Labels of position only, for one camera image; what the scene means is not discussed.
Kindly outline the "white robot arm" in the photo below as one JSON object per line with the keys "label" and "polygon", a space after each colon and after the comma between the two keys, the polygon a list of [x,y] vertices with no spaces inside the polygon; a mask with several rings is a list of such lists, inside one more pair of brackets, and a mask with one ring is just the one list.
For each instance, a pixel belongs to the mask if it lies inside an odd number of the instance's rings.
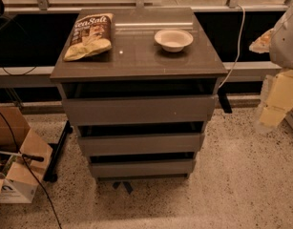
{"label": "white robot arm", "polygon": [[249,46],[249,50],[268,52],[271,62],[282,68],[274,76],[267,75],[262,83],[255,129],[265,134],[276,129],[293,109],[293,3],[272,29]]}

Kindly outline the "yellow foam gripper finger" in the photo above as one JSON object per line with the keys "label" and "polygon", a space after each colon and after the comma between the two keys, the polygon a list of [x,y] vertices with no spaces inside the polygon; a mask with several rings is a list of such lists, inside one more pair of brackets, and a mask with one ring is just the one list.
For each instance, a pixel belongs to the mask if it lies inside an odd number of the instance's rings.
{"label": "yellow foam gripper finger", "polygon": [[276,129],[293,109],[293,70],[267,75],[262,83],[255,129],[266,134]]}
{"label": "yellow foam gripper finger", "polygon": [[273,29],[270,29],[258,37],[250,46],[249,50],[256,53],[269,52]]}

